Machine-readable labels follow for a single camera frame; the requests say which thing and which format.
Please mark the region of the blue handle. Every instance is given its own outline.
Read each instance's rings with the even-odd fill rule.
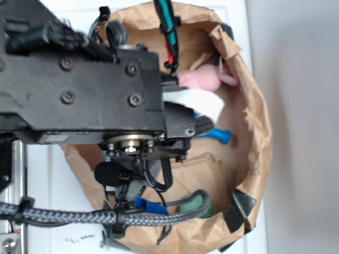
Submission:
[[[197,136],[196,138],[214,138],[221,141],[223,144],[227,144],[231,139],[232,133],[230,131],[222,131],[220,129],[214,128],[210,132]]]

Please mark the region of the braided cable sleeve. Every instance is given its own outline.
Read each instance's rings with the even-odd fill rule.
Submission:
[[[204,190],[198,190],[194,195],[199,194],[203,198],[202,205],[196,209],[184,213],[173,215],[140,215],[127,214],[126,225],[136,226],[169,226],[176,225],[195,217],[199,217],[207,212],[211,200]],[[17,205],[0,202],[0,216],[14,216],[18,211]],[[45,223],[96,223],[115,224],[117,216],[114,210],[95,212],[64,212],[37,208],[27,208],[23,212],[23,217],[27,220]]]

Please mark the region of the brown paper bag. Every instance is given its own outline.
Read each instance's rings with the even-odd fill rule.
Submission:
[[[239,52],[241,48],[223,31],[220,18],[211,10],[174,3],[180,16],[178,28],[180,67],[195,69],[204,62],[226,61],[240,86],[222,85],[216,92],[225,108],[217,127],[231,130],[233,136],[224,145],[214,139],[193,139],[188,159],[172,162],[173,186],[164,194],[167,201],[182,199],[197,189],[205,189],[215,215],[176,225],[160,244],[162,228],[131,226],[126,236],[117,239],[135,253],[207,253],[227,246],[254,229],[258,209],[270,169],[272,130],[266,102]],[[134,6],[111,14],[124,24],[129,44],[144,43],[159,55],[162,71],[167,60],[165,40],[159,31],[159,19],[153,3]],[[94,180],[93,169],[103,157],[96,145],[63,146],[66,159],[95,209],[104,203],[103,187]],[[159,202],[151,188],[143,197]]]

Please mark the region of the white wall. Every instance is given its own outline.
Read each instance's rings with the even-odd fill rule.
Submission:
[[[247,3],[274,131],[269,253],[339,253],[339,1]]]

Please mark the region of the green wire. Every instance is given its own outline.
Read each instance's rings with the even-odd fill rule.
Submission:
[[[166,25],[168,27],[168,29],[172,29],[173,28],[173,21],[171,19],[171,15],[170,15],[170,11],[168,9],[168,5],[166,0],[159,0],[160,6],[163,9],[163,14],[164,14],[164,18],[166,21]],[[174,44],[176,44],[176,40],[175,40],[175,35],[174,32],[170,33],[169,35],[169,40],[171,45],[173,46]]]

